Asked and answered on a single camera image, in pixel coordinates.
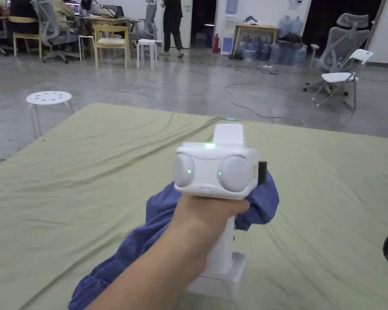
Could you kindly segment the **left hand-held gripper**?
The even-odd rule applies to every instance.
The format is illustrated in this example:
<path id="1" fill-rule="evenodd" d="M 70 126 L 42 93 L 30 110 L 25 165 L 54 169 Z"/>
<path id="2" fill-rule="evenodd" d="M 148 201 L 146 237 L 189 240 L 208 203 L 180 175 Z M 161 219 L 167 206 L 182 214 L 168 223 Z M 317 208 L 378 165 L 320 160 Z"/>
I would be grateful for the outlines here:
<path id="1" fill-rule="evenodd" d="M 241 200 L 266 184 L 267 163 L 259 161 L 258 151 L 248 146 L 242 124 L 218 124 L 212 142 L 185 142 L 177 148 L 173 178 L 180 193 Z M 246 256 L 233 251 L 234 230 L 231 217 L 189 292 L 228 301 L 236 298 Z"/>

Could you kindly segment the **person's left hand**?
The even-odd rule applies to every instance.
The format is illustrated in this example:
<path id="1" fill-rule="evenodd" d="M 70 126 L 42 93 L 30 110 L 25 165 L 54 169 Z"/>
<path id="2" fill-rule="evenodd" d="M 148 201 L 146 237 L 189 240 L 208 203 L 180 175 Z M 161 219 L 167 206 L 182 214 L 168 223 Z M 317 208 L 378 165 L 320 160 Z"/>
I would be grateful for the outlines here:
<path id="1" fill-rule="evenodd" d="M 149 289 L 186 287 L 205 270 L 206 257 L 231 217 L 249 209 L 246 200 L 183 195 L 170 225 L 141 257 Z"/>

